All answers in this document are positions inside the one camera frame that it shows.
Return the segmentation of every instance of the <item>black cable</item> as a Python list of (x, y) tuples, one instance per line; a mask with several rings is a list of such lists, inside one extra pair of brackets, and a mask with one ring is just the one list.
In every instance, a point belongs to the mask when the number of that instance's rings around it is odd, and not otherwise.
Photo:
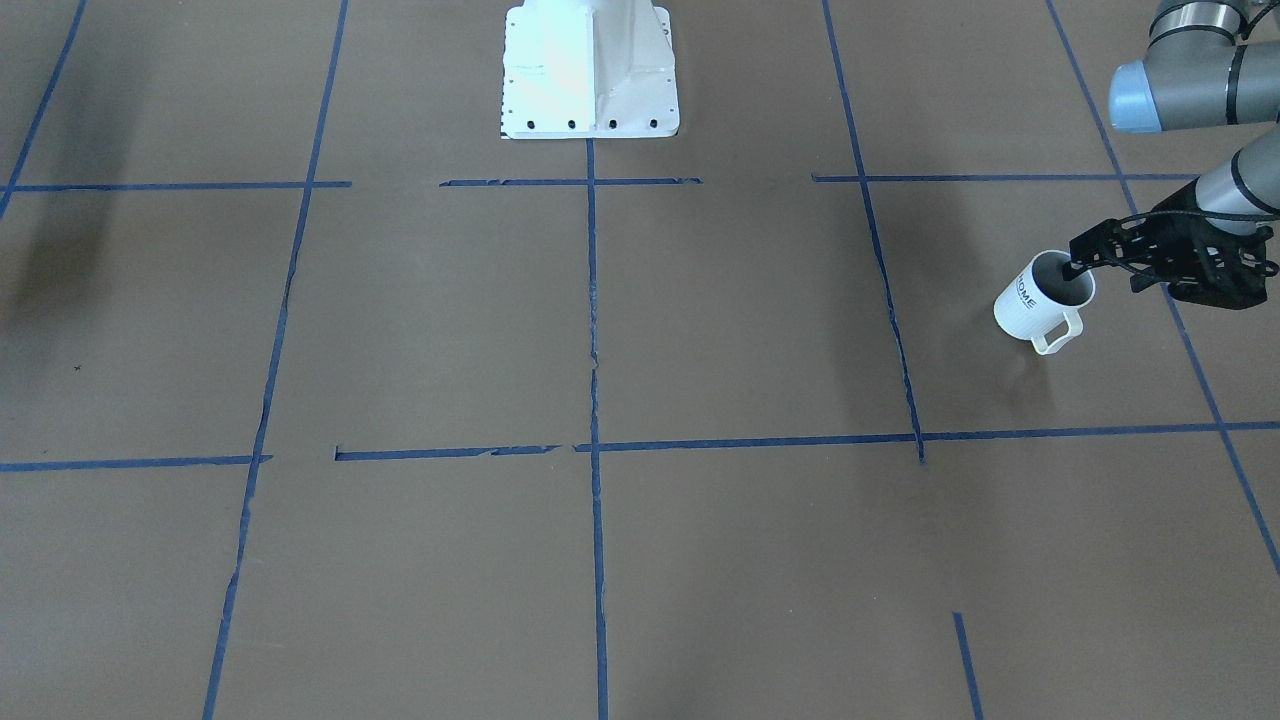
[[(1280, 0), (1276, 0), (1276, 6), (1280, 6)], [(1233, 223), (1270, 223), (1280, 220), (1280, 215), (1238, 215), (1235, 213), (1215, 213), (1212, 210), (1152, 210), (1149, 213), (1138, 213), (1137, 215), (1129, 215), (1128, 218), (1120, 220), (1120, 224), (1146, 220), (1147, 218), (1158, 218), (1162, 215), (1190, 215), (1193, 218), (1204, 218), (1207, 220), (1226, 220)]]
[(1260, 10), (1257, 15), (1253, 15), (1253, 19), (1240, 29), (1240, 40), (1248, 40), (1249, 36), (1253, 35), (1253, 31), (1257, 29), (1258, 23), (1262, 22), (1262, 18), (1267, 17), (1267, 13), (1275, 10), (1276, 8), (1280, 8), (1280, 0), (1267, 3), (1267, 6), (1262, 8), (1262, 10)]

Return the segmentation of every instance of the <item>blue tape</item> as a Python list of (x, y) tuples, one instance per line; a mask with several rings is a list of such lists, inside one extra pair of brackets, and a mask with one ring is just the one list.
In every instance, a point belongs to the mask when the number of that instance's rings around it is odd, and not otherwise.
[[(13, 192), (166, 192), (204, 190), (303, 190), (306, 182), (173, 182), (132, 184), (19, 184)], [(321, 181), (314, 188), (351, 187), (351, 181)]]
[(268, 365), (266, 387), (262, 391), (262, 416), (259, 420), (257, 433), (253, 438), (253, 456), (248, 466), (248, 478), (244, 483), (244, 501), (241, 505), (239, 541), (236, 548), (236, 569), (232, 571), (230, 582), (227, 584), (227, 596), (223, 600), (223, 615), (218, 626), (218, 644), (214, 650), (214, 662), (209, 671), (209, 691), (205, 694), (204, 720), (212, 720), (214, 708), (218, 703), (218, 685), (221, 680), (223, 661), (227, 657), (227, 639), (230, 634), (232, 616), (236, 611), (236, 594), (239, 589), (241, 569), (244, 565), (244, 546), (248, 541), (248, 525), (251, 519), (250, 503), (257, 491), (259, 469), (262, 465), (262, 451), (266, 445), (266, 428), (271, 419), (271, 401), (275, 396), (275, 380), (280, 369), (280, 355), (284, 350), (284, 331), (289, 319), (289, 295), (293, 288), (293, 277), (298, 270), (298, 252), (302, 250), (302, 237), (306, 233), (307, 214), (311, 210), (311, 191), (316, 182), (316, 168), (320, 165), (320, 147), (324, 141), (325, 122), (329, 117), (329, 100), (333, 96), (333, 82), (338, 74), (338, 56), (342, 51), (342, 36), (347, 24), (347, 4), (342, 0), (338, 8), (338, 28), (333, 37), (333, 50), (329, 55), (329, 72), (325, 77), (324, 95), (320, 99), (320, 115), (316, 119), (316, 132), (311, 141), (311, 161), (307, 167), (306, 186), (302, 188), (302, 205), (298, 209), (298, 223), (293, 233), (293, 249), (289, 254), (289, 270), (284, 278), (284, 293), (280, 299), (280, 311), (275, 323), (275, 341), (271, 346), (271, 361)]
[(1111, 168), (1115, 170), (1116, 179), (1120, 181), (1120, 188), (1124, 191), (1125, 200), (1129, 201), (1129, 208), (1137, 213), (1137, 202), (1133, 200), (1133, 193), (1129, 191), (1129, 183), (1125, 182), (1124, 170), (1120, 168), (1120, 160), (1116, 158), (1115, 147), (1111, 146), (1111, 137), (1107, 135), (1107, 127), (1102, 122), (1102, 115), (1098, 113), (1098, 105), (1093, 101), (1093, 94), (1089, 92), (1089, 85), (1084, 82), (1084, 73), (1080, 72), (1080, 63), (1075, 59), (1075, 51), (1071, 50), (1071, 41), (1066, 37), (1066, 29), (1062, 27), (1062, 19), (1057, 17), (1057, 8), (1053, 6), (1053, 0), (1044, 0), (1044, 5), (1048, 8), (1050, 17), (1053, 18), (1053, 27), (1057, 28), (1057, 36), (1062, 41), (1062, 49), (1066, 50), (1066, 59), (1071, 63), (1071, 70), (1075, 73), (1075, 82), (1079, 83), (1080, 91), (1084, 92), (1084, 101), (1089, 104), (1089, 114), (1093, 115), (1093, 124), (1097, 127), (1098, 136), (1102, 138), (1102, 146), (1107, 151), (1107, 159), (1111, 160)]
[(76, 42), (76, 36), (79, 33), (79, 23), (84, 17), (84, 6), (88, 0), (79, 0), (76, 5), (76, 15), (72, 18), (72, 27), (67, 31), (67, 41), (63, 42), (63, 51), (58, 55), (58, 63), (54, 64), (54, 72), (49, 76), (49, 85), (45, 86), (45, 95), (40, 99), (40, 105), (36, 106), (36, 117), (31, 120), (31, 127), (27, 128), (27, 137), (22, 142), (22, 151), (18, 152), (18, 161), (13, 165), (13, 173), (9, 176), (9, 183), (5, 187), (4, 195), (0, 196), (0, 219), (4, 219), (4, 214), (9, 210), (9, 201), (13, 199), (14, 188), (18, 186), (18, 178), (22, 177), (22, 169), (27, 165), (27, 156), (31, 155), (31, 146), (36, 142), (36, 133), (40, 131), (40, 123), (45, 119), (45, 111), (49, 110), (49, 100), (54, 96), (54, 90), (58, 87), (58, 79), (63, 77), (63, 68), (67, 67), (67, 56), (72, 51), (72, 45)]
[(973, 706), (973, 719), (983, 720), (982, 696), (978, 694), (978, 675), (973, 671), (973, 655), (969, 652), (969, 634), (964, 629), (964, 615), (952, 612), (956, 626), (956, 639), (960, 642), (960, 660), (964, 662), (964, 678), (969, 683), (969, 703)]
[(440, 187), (586, 187), (595, 186), (635, 186), (635, 184), (703, 184), (703, 178), (566, 178), (566, 179), (456, 179), (440, 183)]
[(1103, 428), (1044, 428), (1030, 430), (975, 430), (959, 433), (924, 433), (927, 441), (955, 442), (978, 439), (1025, 439), (1051, 437), (1108, 437), (1108, 436), (1156, 436), (1175, 433), (1216, 433), (1212, 423), (1192, 423), (1185, 425), (1115, 425)]
[[(724, 450), (737, 447), (818, 447), (827, 445), (882, 445), (914, 442), (910, 433), (876, 436), (815, 436), (815, 437), (774, 437), (774, 438), (732, 438), (732, 439), (671, 439), (654, 442), (604, 442), (600, 452), (645, 452), (655, 450)], [(590, 445), (573, 446), (575, 452), (589, 452)]]
[(854, 146), (854, 164), (858, 167), (859, 184), (863, 191), (863, 205), (867, 210), (867, 224), (872, 233), (872, 249), (876, 251), (876, 265), (884, 283), (884, 305), (888, 307), (888, 323), (897, 343), (897, 357), (902, 364), (902, 387), (906, 392), (906, 406), (911, 414), (911, 429), (915, 433), (915, 451), (924, 464), (924, 437), (920, 430), (920, 415), (915, 409), (915, 392), (911, 389), (911, 372), (906, 364), (906, 347), (902, 345), (902, 331), (897, 325), (897, 309), (893, 306), (893, 290), (890, 287), (888, 268), (884, 265), (884, 251), (881, 247), (879, 227), (876, 223), (876, 208), (872, 204), (870, 186), (867, 183), (867, 167), (863, 164), (863, 150), (858, 142), (858, 124), (854, 122), (854, 108), (849, 100), (849, 87), (845, 83), (845, 64), (840, 59), (840, 45), (836, 42), (836, 26), (831, 19), (831, 0), (822, 0), (822, 12), (827, 20), (827, 40), (831, 42), (831, 58), (836, 64), (836, 81), (840, 83), (840, 97), (845, 104), (845, 120), (849, 123), (849, 140)]
[[(262, 457), (266, 462), (270, 455)], [(207, 465), (248, 465), (248, 455), (210, 457), (137, 457), (123, 460), (51, 460), (47, 462), (0, 462), (0, 473), (52, 473), (60, 470), (122, 470), (145, 468), (192, 468)]]
[(1187, 332), (1187, 324), (1183, 322), (1183, 314), (1178, 311), (1178, 305), (1174, 304), (1172, 296), (1169, 295), (1169, 287), (1162, 286), (1161, 290), (1165, 293), (1165, 302), (1169, 305), (1169, 311), (1174, 315), (1174, 325), (1178, 328), (1178, 334), (1181, 337), (1183, 346), (1187, 348), (1187, 356), (1190, 359), (1192, 369), (1196, 370), (1196, 379), (1199, 380), (1201, 391), (1204, 393), (1204, 401), (1208, 402), (1210, 413), (1212, 413), (1219, 434), (1222, 437), (1222, 447), (1226, 450), (1226, 456), (1231, 461), (1231, 469), (1235, 470), (1235, 479), (1240, 483), (1240, 489), (1244, 492), (1244, 501), (1248, 503), (1249, 512), (1253, 515), (1253, 523), (1258, 527), (1258, 533), (1262, 536), (1262, 544), (1267, 548), (1267, 555), (1271, 557), (1271, 566), (1275, 569), (1276, 575), (1280, 575), (1280, 550), (1276, 548), (1275, 538), (1271, 537), (1271, 529), (1267, 527), (1267, 520), (1262, 515), (1262, 507), (1258, 505), (1257, 496), (1253, 495), (1253, 486), (1249, 483), (1249, 477), (1244, 471), (1240, 456), (1235, 451), (1235, 443), (1231, 441), (1230, 425), (1222, 421), (1222, 413), (1219, 410), (1217, 400), (1213, 397), (1213, 391), (1210, 388), (1208, 377), (1204, 374), (1204, 368), (1201, 365), (1199, 355), (1196, 352), (1194, 343), (1192, 343), (1190, 333)]
[[(1066, 37), (1066, 29), (1062, 27), (1062, 20), (1057, 15), (1057, 8), (1053, 6), (1053, 0), (1044, 0), (1044, 5), (1048, 8), (1050, 15), (1053, 18), (1053, 26), (1057, 28), (1057, 35), (1062, 40), (1062, 47), (1066, 49), (1066, 56), (1071, 60), (1071, 68), (1075, 70), (1075, 79), (1080, 85), (1080, 91), (1084, 94), (1084, 99), (1089, 104), (1089, 111), (1093, 114), (1093, 122), (1097, 126), (1098, 135), (1102, 137), (1102, 145), (1107, 150), (1107, 156), (1111, 159), (1111, 165), (1115, 168), (1116, 177), (1120, 179), (1120, 187), (1124, 190), (1129, 210), (1132, 213), (1137, 213), (1138, 204), (1134, 201), (1133, 193), (1129, 191), (1129, 183), (1120, 168), (1120, 160), (1116, 158), (1115, 147), (1111, 146), (1111, 138), (1107, 136), (1106, 126), (1102, 123), (1102, 115), (1098, 114), (1098, 106), (1093, 101), (1093, 94), (1089, 92), (1089, 86), (1084, 82), (1084, 74), (1080, 72), (1080, 65), (1075, 60), (1075, 53), (1071, 50), (1071, 42)], [(1196, 352), (1196, 345), (1192, 342), (1190, 333), (1187, 332), (1187, 324), (1183, 322), (1183, 315), (1178, 310), (1178, 305), (1174, 302), (1172, 296), (1169, 295), (1169, 287), (1162, 286), (1161, 290), (1165, 293), (1165, 304), (1169, 306), (1169, 313), (1174, 318), (1174, 325), (1178, 328), (1179, 337), (1181, 337), (1183, 347), (1187, 350), (1187, 356), (1190, 360), (1192, 369), (1196, 372), (1196, 379), (1199, 382), (1201, 391), (1204, 393), (1204, 401), (1208, 404), (1210, 413), (1213, 415), (1215, 427), (1222, 438), (1222, 447), (1226, 450), (1226, 456), (1231, 461), (1231, 469), (1235, 470), (1235, 479), (1239, 482), (1240, 489), (1244, 492), (1244, 500), (1249, 506), (1249, 512), (1253, 514), (1253, 521), (1258, 528), (1258, 533), (1262, 536), (1262, 543), (1266, 546), (1267, 555), (1271, 557), (1271, 565), (1276, 575), (1280, 575), (1280, 551), (1276, 548), (1275, 538), (1271, 537), (1271, 529), (1267, 527), (1266, 518), (1262, 515), (1262, 509), (1258, 506), (1257, 497), (1253, 495), (1253, 487), (1244, 471), (1244, 465), (1240, 462), (1239, 454), (1235, 451), (1235, 443), (1231, 442), (1230, 425), (1222, 421), (1222, 414), (1219, 410), (1217, 400), (1213, 397), (1213, 389), (1210, 387), (1208, 377), (1204, 374), (1204, 368), (1201, 365), (1199, 355)]]
[(1064, 181), (1193, 181), (1199, 176), (1187, 173), (1146, 173), (1134, 176), (1097, 174), (961, 174), (961, 176), (809, 176), (813, 182), (859, 183), (859, 182), (1064, 182)]
[(596, 274), (595, 141), (586, 141), (586, 263), (591, 311), (591, 525), (595, 560), (595, 689), (599, 720), (609, 720), (609, 651), (604, 612), (604, 512), (600, 482), (600, 336)]
[[(1225, 423), (1229, 430), (1265, 432), (1280, 430), (1280, 421), (1249, 421)], [(968, 430), (968, 432), (936, 432), (924, 433), (925, 442), (980, 442), (996, 439), (1029, 439), (1029, 438), (1070, 438), (1070, 437), (1124, 437), (1124, 436), (1157, 436), (1157, 434), (1189, 434), (1189, 433), (1217, 433), (1215, 423), (1187, 423), (1166, 425), (1105, 425), (1094, 428), (1030, 428), (1009, 430)], [(859, 436), (809, 436), (809, 437), (768, 437), (768, 438), (716, 438), (716, 439), (663, 439), (640, 442), (600, 442), (600, 452), (654, 452), (664, 450), (728, 450), (751, 447), (822, 447), (841, 445), (887, 445), (915, 442), (913, 433), (881, 433)], [(426, 450), (390, 450), (390, 451), (337, 451), (334, 460), (339, 462), (352, 461), (388, 461), (388, 460), (420, 460), (442, 457), (480, 457), (500, 455), (541, 455), (552, 452), (563, 446), (559, 445), (520, 445), (511, 447), (462, 447), (462, 448), (426, 448)], [(573, 452), (591, 452), (591, 443), (580, 443), (572, 447)]]
[(511, 447), (445, 447), (439, 450), (379, 450), (344, 452), (335, 450), (335, 462), (370, 462), (384, 460), (436, 460), (442, 457), (481, 457), (507, 455), (547, 455), (558, 450), (558, 445), (516, 445)]

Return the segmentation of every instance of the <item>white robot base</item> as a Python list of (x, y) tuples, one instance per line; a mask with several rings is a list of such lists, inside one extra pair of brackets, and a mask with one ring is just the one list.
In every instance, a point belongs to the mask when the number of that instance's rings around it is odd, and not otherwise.
[(652, 0), (525, 0), (507, 13), (502, 135), (671, 137), (671, 14)]

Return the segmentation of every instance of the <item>mug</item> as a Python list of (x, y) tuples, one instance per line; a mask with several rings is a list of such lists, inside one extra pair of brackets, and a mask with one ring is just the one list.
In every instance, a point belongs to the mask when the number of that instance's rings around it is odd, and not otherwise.
[[(1084, 332), (1080, 307), (1088, 305), (1097, 291), (1092, 270), (1074, 281), (1062, 279), (1062, 266), (1070, 260), (1071, 255), (1061, 250), (1041, 252), (996, 299), (1000, 329), (1018, 340), (1029, 340), (1041, 355), (1057, 352)], [(1048, 342), (1046, 336), (1062, 323), (1066, 323), (1066, 333)]]

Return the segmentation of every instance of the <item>robotic arm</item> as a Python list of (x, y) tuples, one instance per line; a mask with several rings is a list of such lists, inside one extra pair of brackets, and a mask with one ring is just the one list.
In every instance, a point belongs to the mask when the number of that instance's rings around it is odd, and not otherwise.
[[(1249, 0), (1162, 0), (1143, 60), (1111, 83), (1111, 122), (1161, 132), (1254, 122), (1280, 123), (1280, 41), (1238, 45), (1280, 0), (1253, 19)], [(1243, 310), (1266, 301), (1266, 259), (1280, 219), (1280, 126), (1230, 161), (1190, 182), (1152, 211), (1108, 219), (1071, 241), (1065, 279), (1091, 268), (1123, 268), (1140, 292), (1169, 283), (1175, 300)]]

